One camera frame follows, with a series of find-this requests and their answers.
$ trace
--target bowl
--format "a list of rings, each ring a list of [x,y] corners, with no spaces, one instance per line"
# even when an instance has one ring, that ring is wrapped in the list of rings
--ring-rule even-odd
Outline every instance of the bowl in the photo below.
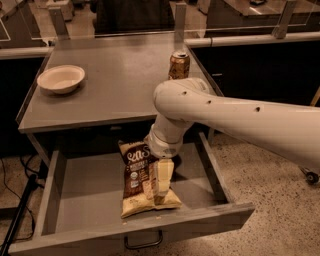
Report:
[[[57,94],[74,91],[84,79],[85,72],[81,67],[62,65],[45,70],[38,78],[38,85]]]

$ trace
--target black cable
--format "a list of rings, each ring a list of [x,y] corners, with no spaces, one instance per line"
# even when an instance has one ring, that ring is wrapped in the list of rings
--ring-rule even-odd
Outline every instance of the black cable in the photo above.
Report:
[[[20,200],[21,200],[21,197],[16,193],[14,192],[11,188],[9,188],[9,186],[7,185],[6,183],[6,168],[5,168],[5,165],[4,165],[4,162],[3,162],[3,159],[0,158],[0,161],[1,161],[1,164],[2,164],[2,168],[3,168],[3,184],[5,186],[6,189],[8,189],[11,193],[13,193],[15,196],[17,196]],[[28,236],[28,237],[24,237],[24,238],[17,238],[15,239],[15,241],[25,241],[25,240],[28,240],[30,239],[33,234],[34,234],[34,231],[35,231],[35,220],[34,220],[34,217],[32,215],[32,211],[29,209],[28,206],[26,206],[26,209],[27,211],[29,212],[30,216],[31,216],[31,234]]]
[[[26,176],[28,177],[28,179],[30,178],[30,175],[28,174],[28,171],[36,174],[36,175],[39,177],[39,172],[38,172],[38,171],[35,171],[35,170],[33,170],[33,169],[31,169],[31,168],[29,167],[29,163],[31,162],[31,160],[32,160],[35,156],[36,156],[36,155],[31,155],[31,156],[28,158],[28,160],[27,160],[26,163],[24,162],[22,156],[20,156],[20,162],[21,162],[22,166],[24,167],[24,173],[26,174]],[[43,185],[41,185],[41,184],[39,184],[39,183],[36,183],[36,184],[37,184],[38,187],[44,188]]]
[[[29,167],[30,161],[31,161],[35,156],[36,156],[36,155],[31,155],[31,156],[29,157],[29,159],[27,160],[26,163],[23,161],[22,156],[20,156],[20,163],[22,164],[22,166],[23,166],[26,170],[28,170],[28,171],[30,171],[30,172],[38,175],[38,174],[39,174],[38,171],[35,171],[35,170],[33,170],[33,169],[31,169],[31,168]]]

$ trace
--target terrazzo floor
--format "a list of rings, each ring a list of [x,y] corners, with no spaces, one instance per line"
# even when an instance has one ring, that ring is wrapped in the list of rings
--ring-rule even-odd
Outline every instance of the terrazzo floor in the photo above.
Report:
[[[46,24],[46,16],[39,17],[41,24]],[[89,12],[76,10],[75,20],[82,19],[89,24],[92,17]],[[205,22],[206,16],[198,12],[196,6],[188,5],[187,28],[190,31],[198,29],[198,36],[201,37]],[[72,27],[71,23],[67,25],[68,29]],[[92,35],[92,27],[86,25],[83,28],[87,36]],[[78,25],[69,31],[77,36]],[[48,27],[43,30],[48,38],[51,32]],[[212,150],[235,201],[255,205],[254,213],[243,228],[116,255],[320,255],[320,185],[308,185],[295,164],[221,133],[215,135]],[[24,167],[16,156],[4,158],[3,164],[0,163],[0,207],[16,207],[19,199],[4,186],[4,178],[9,188],[22,195],[27,182]],[[38,170],[39,166],[40,159],[35,156],[30,167]],[[37,188],[28,202],[35,220],[42,192],[41,188]],[[0,219],[0,244],[9,225],[10,220]],[[26,238],[30,234],[31,217],[26,212],[16,238]]]

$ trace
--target chip bag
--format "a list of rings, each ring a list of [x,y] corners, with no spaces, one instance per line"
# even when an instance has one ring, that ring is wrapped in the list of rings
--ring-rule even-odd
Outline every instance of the chip bag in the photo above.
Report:
[[[119,141],[118,145],[126,164],[122,218],[152,209],[181,207],[181,201],[172,189],[165,196],[156,195],[155,165],[158,159],[151,154],[145,142]]]

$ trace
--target drawer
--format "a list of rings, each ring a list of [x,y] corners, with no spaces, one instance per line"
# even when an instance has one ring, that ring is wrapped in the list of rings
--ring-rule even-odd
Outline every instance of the drawer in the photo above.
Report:
[[[185,140],[178,159],[171,187],[182,207],[122,219],[120,153],[54,151],[35,234],[12,244],[10,255],[107,255],[240,229],[254,206],[233,201],[202,132]]]

